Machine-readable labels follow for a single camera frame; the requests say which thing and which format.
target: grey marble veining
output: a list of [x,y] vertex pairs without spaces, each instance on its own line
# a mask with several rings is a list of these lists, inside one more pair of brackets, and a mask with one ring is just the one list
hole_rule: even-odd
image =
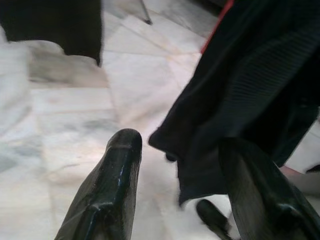
[[162,11],[169,20],[207,38],[213,31],[220,8],[205,0],[175,0]]

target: black cloth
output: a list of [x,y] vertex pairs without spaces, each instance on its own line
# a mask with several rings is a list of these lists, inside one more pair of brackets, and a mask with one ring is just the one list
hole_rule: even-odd
[[0,25],[8,41],[51,41],[100,65],[101,8],[101,0],[0,0]]
[[319,46],[319,0],[235,1],[149,138],[177,161],[180,204],[227,193],[217,150],[224,137],[286,162],[318,115]]

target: red trim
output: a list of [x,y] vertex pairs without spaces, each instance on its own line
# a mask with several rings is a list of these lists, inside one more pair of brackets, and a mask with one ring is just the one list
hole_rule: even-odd
[[213,32],[211,33],[209,39],[206,41],[205,45],[202,47],[201,49],[201,53],[204,54],[205,50],[207,49],[207,46],[211,40],[211,38],[213,37],[213,35],[215,34],[217,27],[219,26],[220,22],[222,21],[222,19],[224,18],[224,16],[226,15],[226,13],[229,11],[229,9],[234,5],[235,0],[228,0],[226,2],[226,4],[224,5],[224,8],[222,9],[220,15],[219,15],[219,20],[216,23]]

